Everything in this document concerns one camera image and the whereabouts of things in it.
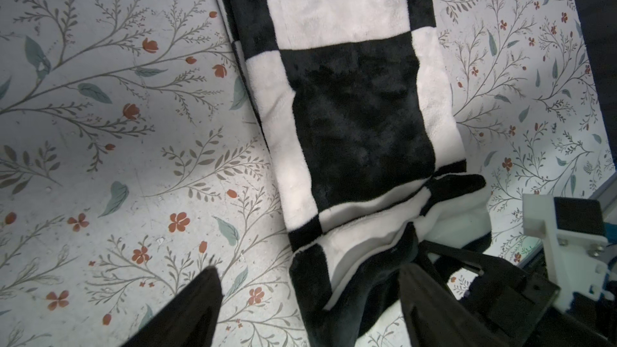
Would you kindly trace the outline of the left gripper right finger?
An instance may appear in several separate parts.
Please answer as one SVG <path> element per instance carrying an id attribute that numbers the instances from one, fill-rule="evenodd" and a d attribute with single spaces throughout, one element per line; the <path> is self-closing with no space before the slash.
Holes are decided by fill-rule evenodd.
<path id="1" fill-rule="evenodd" d="M 417 264 L 401 268 L 398 284 L 411 345 L 505 345 Z"/>

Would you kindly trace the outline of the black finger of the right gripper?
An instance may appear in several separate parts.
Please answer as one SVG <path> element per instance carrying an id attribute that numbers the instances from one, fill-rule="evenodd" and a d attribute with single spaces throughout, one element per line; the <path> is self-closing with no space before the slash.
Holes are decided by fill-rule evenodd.
<path id="1" fill-rule="evenodd" d="M 416 263 L 430 275 L 451 275 L 461 269 L 483 275 L 485 272 L 481 267 L 470 262 L 472 253 L 481 254 L 483 250 L 485 248 L 480 240 L 462 248 L 424 241 L 419 244 Z"/>

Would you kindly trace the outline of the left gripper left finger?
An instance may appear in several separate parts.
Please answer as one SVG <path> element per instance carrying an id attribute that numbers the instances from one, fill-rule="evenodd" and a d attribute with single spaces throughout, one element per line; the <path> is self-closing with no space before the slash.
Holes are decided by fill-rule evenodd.
<path id="1" fill-rule="evenodd" d="M 201 271 L 125 347 L 212 345 L 223 301 L 215 267 Z"/>

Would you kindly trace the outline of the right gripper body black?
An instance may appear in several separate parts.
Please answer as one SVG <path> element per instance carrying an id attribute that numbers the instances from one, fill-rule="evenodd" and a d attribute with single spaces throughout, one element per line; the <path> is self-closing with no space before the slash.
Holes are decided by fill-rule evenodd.
<path id="1" fill-rule="evenodd" d="M 508 346 L 607 345 L 607 335 L 598 327 L 607 320 L 604 299 L 575 292 L 560 310 L 557 299 L 564 291 L 539 272 L 488 255 L 461 266 L 477 274 L 461 305 Z"/>

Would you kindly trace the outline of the black white checkered pillowcase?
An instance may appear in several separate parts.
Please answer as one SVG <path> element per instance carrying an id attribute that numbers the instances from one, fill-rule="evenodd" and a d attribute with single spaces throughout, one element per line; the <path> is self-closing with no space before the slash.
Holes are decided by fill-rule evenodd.
<path id="1" fill-rule="evenodd" d="M 311 346 L 352 346 L 424 241 L 485 251 L 433 0 L 218 0 L 272 159 Z"/>

